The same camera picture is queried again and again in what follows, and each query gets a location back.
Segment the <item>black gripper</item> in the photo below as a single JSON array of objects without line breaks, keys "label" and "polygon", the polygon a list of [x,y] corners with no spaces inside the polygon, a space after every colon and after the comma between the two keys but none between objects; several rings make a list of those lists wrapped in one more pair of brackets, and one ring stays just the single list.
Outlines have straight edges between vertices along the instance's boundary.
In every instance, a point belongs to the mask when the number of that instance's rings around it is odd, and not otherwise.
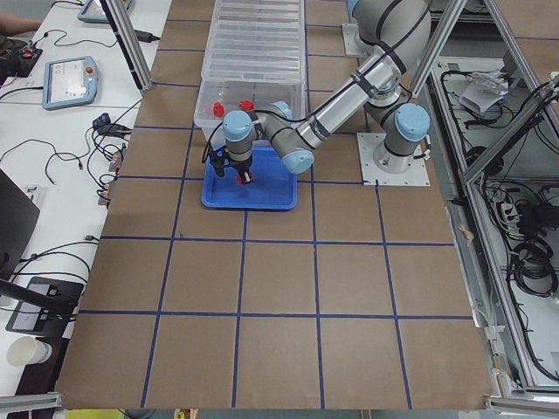
[{"label": "black gripper", "polygon": [[237,170],[238,174],[243,174],[243,183],[250,183],[253,181],[253,175],[250,171],[252,165],[251,157],[243,161],[235,161],[230,158],[229,162],[230,165]]}]

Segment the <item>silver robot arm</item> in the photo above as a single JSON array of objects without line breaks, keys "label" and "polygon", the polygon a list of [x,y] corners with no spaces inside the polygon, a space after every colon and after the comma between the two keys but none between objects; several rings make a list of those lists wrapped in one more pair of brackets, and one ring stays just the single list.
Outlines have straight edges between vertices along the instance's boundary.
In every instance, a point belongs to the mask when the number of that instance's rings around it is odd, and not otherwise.
[{"label": "silver robot arm", "polygon": [[283,101],[227,113],[222,122],[224,146],[207,152],[218,176],[234,168],[240,183],[251,182],[252,144],[261,139],[270,141],[289,172],[301,174],[314,164],[315,149],[359,110],[366,110],[385,132],[374,152],[376,165],[392,174],[408,168],[427,135],[430,117],[402,97],[399,80],[425,48],[429,6],[425,1],[350,1],[348,10],[368,59],[303,120],[294,120]]}]

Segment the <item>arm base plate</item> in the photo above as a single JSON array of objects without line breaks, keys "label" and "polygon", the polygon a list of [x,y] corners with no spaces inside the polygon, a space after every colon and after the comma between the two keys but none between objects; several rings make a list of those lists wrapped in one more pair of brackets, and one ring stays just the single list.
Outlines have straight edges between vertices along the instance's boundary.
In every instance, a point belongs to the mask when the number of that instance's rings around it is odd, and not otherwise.
[{"label": "arm base plate", "polygon": [[384,144],[384,133],[358,133],[357,143],[365,186],[430,187],[424,150],[416,144],[413,155],[391,154]]}]

